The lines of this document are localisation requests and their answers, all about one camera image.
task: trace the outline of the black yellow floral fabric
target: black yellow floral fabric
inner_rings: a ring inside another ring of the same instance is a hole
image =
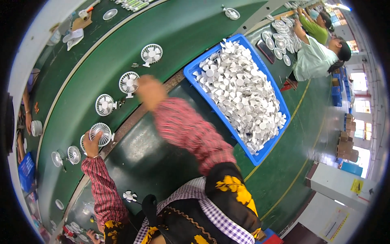
[[[256,238],[261,229],[255,203],[245,187],[240,171],[231,162],[215,165],[206,178],[205,193],[213,203],[236,224],[246,229]],[[116,244],[133,243],[139,225],[120,223],[106,225],[107,238],[117,238]],[[166,243],[174,244],[237,244],[207,218],[197,199],[174,201],[157,215],[157,226],[150,227],[142,244],[163,233]]]

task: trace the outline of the purple checkered cloth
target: purple checkered cloth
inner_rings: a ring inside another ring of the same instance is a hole
[[[226,236],[240,244],[254,244],[255,238],[251,233],[236,224],[229,217],[227,217],[210,199],[207,198],[204,187],[206,185],[206,178],[199,177],[185,183],[177,189],[167,199],[157,204],[157,212],[160,213],[169,203],[181,199],[199,199],[199,205],[209,220]],[[142,227],[134,241],[134,244],[141,244],[148,232],[149,221],[144,219]]]

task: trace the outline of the face mask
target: face mask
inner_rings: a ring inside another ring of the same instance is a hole
[[[319,13],[317,11],[315,11],[314,9],[311,9],[309,15],[312,19],[316,20],[317,17],[319,16]]]

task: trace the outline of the black ponytail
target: black ponytail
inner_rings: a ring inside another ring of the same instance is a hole
[[[336,63],[332,64],[330,68],[328,69],[328,73],[332,73],[333,71],[341,68],[344,65],[344,61],[337,61]]]
[[[341,37],[337,37],[337,39],[340,40],[341,48],[337,56],[339,57],[339,61],[331,65],[328,69],[329,73],[332,73],[333,71],[337,70],[338,68],[341,68],[344,65],[344,62],[347,62],[349,59],[351,59],[351,49],[349,45],[342,39]]]

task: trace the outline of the green shirt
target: green shirt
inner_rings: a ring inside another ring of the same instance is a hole
[[[302,24],[302,27],[307,30],[309,36],[314,37],[322,45],[326,44],[328,40],[328,31],[325,28],[322,28],[317,23],[310,22],[302,14],[299,16],[299,21]]]

